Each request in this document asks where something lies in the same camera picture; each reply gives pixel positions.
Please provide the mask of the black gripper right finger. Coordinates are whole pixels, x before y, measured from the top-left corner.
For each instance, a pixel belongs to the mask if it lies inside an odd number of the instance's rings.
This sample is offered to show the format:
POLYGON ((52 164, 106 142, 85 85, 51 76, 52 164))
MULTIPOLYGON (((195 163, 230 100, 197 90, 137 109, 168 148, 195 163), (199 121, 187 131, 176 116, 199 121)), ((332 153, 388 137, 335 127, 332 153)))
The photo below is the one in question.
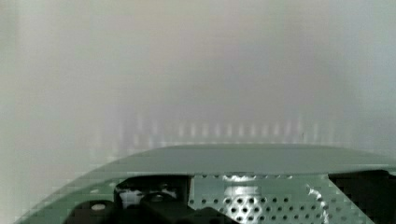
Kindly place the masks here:
POLYGON ((395 224, 396 177, 385 170, 329 175, 374 224, 395 224))

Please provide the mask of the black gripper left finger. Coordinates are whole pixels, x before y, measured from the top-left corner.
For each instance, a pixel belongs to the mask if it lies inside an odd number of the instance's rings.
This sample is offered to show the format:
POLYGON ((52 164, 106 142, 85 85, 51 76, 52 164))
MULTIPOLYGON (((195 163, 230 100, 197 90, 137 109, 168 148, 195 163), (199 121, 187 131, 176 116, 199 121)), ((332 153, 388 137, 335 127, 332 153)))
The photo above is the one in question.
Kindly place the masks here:
POLYGON ((237 224, 220 211, 189 206, 190 175, 130 177, 116 185, 113 199, 75 206, 64 224, 237 224))

